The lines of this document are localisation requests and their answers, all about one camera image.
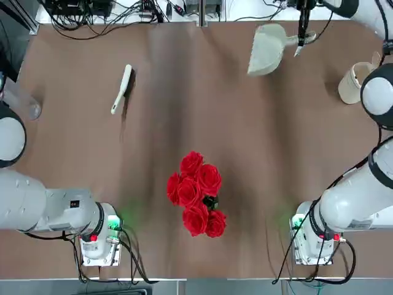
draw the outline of metal pole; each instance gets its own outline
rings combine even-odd
[[[206,0],[199,0],[199,26],[207,26],[205,4]]]

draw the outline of electronic equipment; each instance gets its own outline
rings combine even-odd
[[[99,15],[108,17],[111,14],[111,0],[45,0],[45,7],[52,15]]]

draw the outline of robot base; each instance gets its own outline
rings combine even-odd
[[[96,241],[80,240],[84,266],[118,266],[120,264],[120,218],[110,204],[101,203],[101,206],[104,210],[104,224],[101,232],[96,236]]]
[[[300,223],[304,220],[306,214],[296,214],[293,216],[290,221],[289,221],[289,227],[290,227],[290,237],[293,238],[297,228],[299,227]],[[307,240],[306,234],[305,234],[305,227],[304,224],[307,221],[305,221],[298,231],[294,243],[292,245],[292,254],[295,259],[295,263],[298,265],[304,265],[304,266],[315,266],[318,262],[318,257],[315,257],[313,255],[309,254],[309,248],[310,248],[310,241]],[[332,253],[333,253],[333,241],[325,241],[324,242],[324,248],[329,249],[329,251],[323,251],[324,254],[321,255],[319,258],[319,265],[330,265],[332,264],[332,260],[329,261]]]

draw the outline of white dustpan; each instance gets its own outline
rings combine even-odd
[[[315,32],[308,33],[306,43],[315,37]],[[287,37],[285,29],[277,23],[259,26],[254,35],[248,75],[261,76],[273,72],[282,60],[285,47],[297,42],[297,36]]]

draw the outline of white brush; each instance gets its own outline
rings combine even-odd
[[[131,65],[125,66],[122,83],[120,84],[119,93],[117,94],[117,98],[115,99],[115,102],[111,109],[112,115],[116,113],[117,106],[119,105],[120,100],[124,97],[125,90],[127,89],[128,82],[130,81],[132,69],[133,68],[131,67]]]
[[[316,38],[314,31],[307,35],[306,44]],[[259,26],[254,35],[248,75],[261,76],[273,72],[282,60],[285,47],[297,42],[297,36],[287,37],[285,29],[277,23]]]

